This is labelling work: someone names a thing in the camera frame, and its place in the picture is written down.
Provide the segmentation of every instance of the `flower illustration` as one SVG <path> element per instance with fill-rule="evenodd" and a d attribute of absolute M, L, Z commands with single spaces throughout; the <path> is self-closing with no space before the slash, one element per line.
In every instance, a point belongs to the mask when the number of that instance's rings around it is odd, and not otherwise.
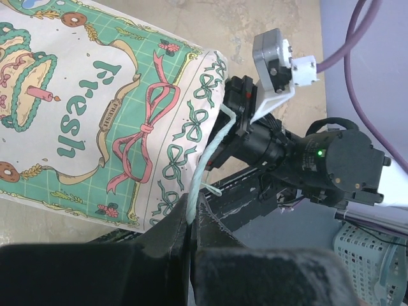
<path fill-rule="evenodd" d="M 162 48 L 162 49 L 167 50 L 168 45 L 165 45 L 164 43 L 160 43 L 160 44 L 159 44 L 159 47 Z"/>
<path fill-rule="evenodd" d="M 180 46 L 176 45 L 175 43 L 169 43 L 167 45 L 167 50 L 169 50 L 170 52 L 177 52 L 180 50 Z"/>
<path fill-rule="evenodd" d="M 107 215 L 108 217 L 112 218 L 118 218 L 119 213 L 117 211 L 118 204 L 116 203 L 109 203 L 108 206 L 99 204 L 98 205 L 98 210 L 95 211 L 96 214 L 99 215 Z"/>
<path fill-rule="evenodd" d="M 112 217 L 112 218 L 117 218 L 118 215 L 119 215 L 119 213 L 117 212 L 117 210 L 114 209 L 114 208 L 112 208 L 112 207 L 110 207 L 110 208 L 108 208 L 108 209 L 106 210 L 106 214 L 107 214 L 109 217 Z"/>
<path fill-rule="evenodd" d="M 105 205 L 102 205 L 102 204 L 99 204 L 98 208 L 101 209 L 101 210 L 105 210 L 105 211 L 108 210 L 108 207 L 105 206 Z"/>
<path fill-rule="evenodd" d="M 180 50 L 180 46 L 175 43 L 170 43 L 167 40 L 160 40 L 159 48 L 166 50 L 166 55 L 174 56 L 174 53 Z"/>

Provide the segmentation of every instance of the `donut illustration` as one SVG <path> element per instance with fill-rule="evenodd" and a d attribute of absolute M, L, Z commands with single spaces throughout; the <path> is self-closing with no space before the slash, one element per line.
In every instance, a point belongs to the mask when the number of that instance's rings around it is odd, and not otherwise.
<path fill-rule="evenodd" d="M 20 180 L 20 174 L 12 164 L 0 161 L 0 179 L 8 183 L 17 183 Z"/>
<path fill-rule="evenodd" d="M 83 26 L 86 23 L 87 19 L 88 18 L 84 14 L 77 13 L 75 11 L 70 11 L 61 16 L 61 21 L 67 27 Z"/>

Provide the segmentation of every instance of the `black cable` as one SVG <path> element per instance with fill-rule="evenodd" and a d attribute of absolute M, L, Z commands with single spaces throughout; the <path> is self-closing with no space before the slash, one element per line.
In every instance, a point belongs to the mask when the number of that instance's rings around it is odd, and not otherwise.
<path fill-rule="evenodd" d="M 269 128 L 272 130 L 273 134 L 280 140 L 280 142 L 286 145 L 288 143 L 288 139 L 286 138 L 286 135 L 282 132 L 282 124 L 280 124 L 271 113 L 268 113 L 265 116 L 265 119 L 269 125 Z"/>
<path fill-rule="evenodd" d="M 353 121 L 345 118 L 329 117 L 313 122 L 306 132 L 306 136 L 317 133 L 326 124 L 337 124 L 345 129 L 355 129 L 358 131 L 358 125 Z"/>
<path fill-rule="evenodd" d="M 391 241 L 387 241 L 387 240 L 381 239 L 381 238 L 379 238 L 377 235 L 375 235 L 375 234 L 373 234 L 373 233 L 370 233 L 370 232 L 367 231 L 364 227 L 358 225 L 358 224 L 355 223 L 355 222 L 352 222 L 352 221 L 346 221 L 346 222 L 348 222 L 348 223 L 350 223 L 351 225 L 353 225 L 353 226 L 355 226 L 355 227 L 361 229 L 361 230 L 364 231 L 365 233 L 367 233 L 367 234 L 373 236 L 375 239 L 378 239 L 378 240 L 380 240 L 381 242 L 385 242 L 386 244 L 399 245 L 399 246 L 401 246 L 401 247 L 407 247 L 405 244 L 398 244 L 398 243 L 396 243 L 396 242 L 391 242 Z"/>
<path fill-rule="evenodd" d="M 305 196 L 300 196 L 296 199 L 290 200 L 290 201 L 286 201 L 286 202 L 282 202 L 282 203 L 278 203 L 278 205 L 287 205 L 287 204 L 293 204 L 294 202 L 297 201 L 302 201 L 305 198 Z"/>

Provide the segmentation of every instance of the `green bow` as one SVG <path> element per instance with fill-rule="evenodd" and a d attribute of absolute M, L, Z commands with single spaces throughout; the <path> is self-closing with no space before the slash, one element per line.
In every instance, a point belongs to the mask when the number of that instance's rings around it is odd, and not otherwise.
<path fill-rule="evenodd" d="M 215 69 L 215 72 L 224 80 L 224 76 L 225 76 L 225 71 L 227 71 L 227 66 L 225 65 L 225 62 L 220 59 L 217 51 L 214 51 L 215 55 L 217 56 L 217 61 L 213 62 L 211 67 L 205 68 L 204 71 L 208 71 L 208 70 L 214 70 L 215 67 L 218 67 L 217 69 Z"/>
<path fill-rule="evenodd" d="M 5 116 L 1 119 L 1 123 L 6 127 L 6 128 L 14 128 L 14 124 L 13 124 L 13 119 L 12 117 L 9 116 Z"/>
<path fill-rule="evenodd" d="M 219 83 L 222 83 L 222 80 L 214 77 L 212 75 L 208 75 L 203 73 L 200 75 L 200 83 L 201 87 L 193 92 L 194 98 L 196 99 L 205 99 L 210 103 L 211 108 L 214 107 L 214 102 L 211 100 L 212 91 L 211 88 L 216 88 Z"/>
<path fill-rule="evenodd" d="M 157 184 L 161 189 L 161 199 L 163 202 L 157 204 L 157 210 L 152 212 L 152 215 L 161 214 L 162 207 L 165 207 L 163 215 L 167 216 L 168 213 L 173 209 L 173 206 L 177 204 L 177 202 L 179 201 L 179 194 L 176 193 L 175 191 L 166 192 L 166 189 L 163 187 L 161 181 L 158 181 Z"/>
<path fill-rule="evenodd" d="M 176 156 L 173 155 L 173 149 L 176 149 L 178 152 L 176 154 Z M 188 155 L 196 152 L 196 147 L 193 147 L 191 149 L 188 149 L 184 152 L 184 159 L 179 161 L 179 158 L 181 157 L 181 155 L 183 154 L 183 148 L 180 147 L 179 145 L 169 145 L 167 148 L 167 156 L 168 159 L 170 160 L 169 164 L 167 166 L 164 167 L 162 173 L 163 176 L 168 179 L 168 180 L 174 180 L 177 179 L 177 184 L 180 186 L 180 190 L 183 191 L 184 190 L 184 185 L 181 182 L 181 169 L 180 166 L 185 165 L 188 162 Z M 168 175 L 167 171 L 169 169 L 173 170 L 173 174 Z"/>
<path fill-rule="evenodd" d="M 189 118 L 191 122 L 183 124 L 181 127 L 181 133 L 173 135 L 173 141 L 183 137 L 186 134 L 186 128 L 191 126 L 190 131 L 187 132 L 187 139 L 191 142 L 200 142 L 203 137 L 203 132 L 201 131 L 200 124 L 208 119 L 208 112 L 206 110 L 196 110 L 194 111 L 194 106 L 191 104 L 191 100 L 187 101 L 187 105 L 190 108 Z M 198 119 L 197 116 L 203 113 L 204 116 L 201 119 Z"/>
<path fill-rule="evenodd" d="M 151 226 L 155 226 L 157 223 L 159 223 L 159 221 L 160 220 L 157 220 L 157 219 L 150 219 L 149 223 L 150 223 Z"/>

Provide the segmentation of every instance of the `white string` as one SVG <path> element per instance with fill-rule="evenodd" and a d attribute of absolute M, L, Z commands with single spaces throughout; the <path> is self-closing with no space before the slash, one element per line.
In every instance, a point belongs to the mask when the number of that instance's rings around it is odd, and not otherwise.
<path fill-rule="evenodd" d="M 214 186 L 211 186 L 210 184 L 201 182 L 201 184 L 208 190 L 210 191 L 212 194 L 216 195 L 216 196 L 222 196 L 222 191 Z"/>
<path fill-rule="evenodd" d="M 222 104 L 221 110 L 226 115 L 228 115 L 231 118 L 231 120 L 218 132 L 218 134 L 216 134 L 212 142 L 207 146 L 207 148 L 205 148 L 203 155 L 201 155 L 201 158 L 198 161 L 196 171 L 194 171 L 193 179 L 191 180 L 189 196 L 187 199 L 187 212 L 186 212 L 187 224 L 193 223 L 196 217 L 198 193 L 200 191 L 201 178 L 203 177 L 205 166 L 210 160 L 212 154 L 215 152 L 215 150 L 217 150 L 219 144 L 228 134 L 234 123 L 237 121 L 237 115 L 235 115 L 235 113 L 232 110 L 230 110 L 227 106 Z"/>

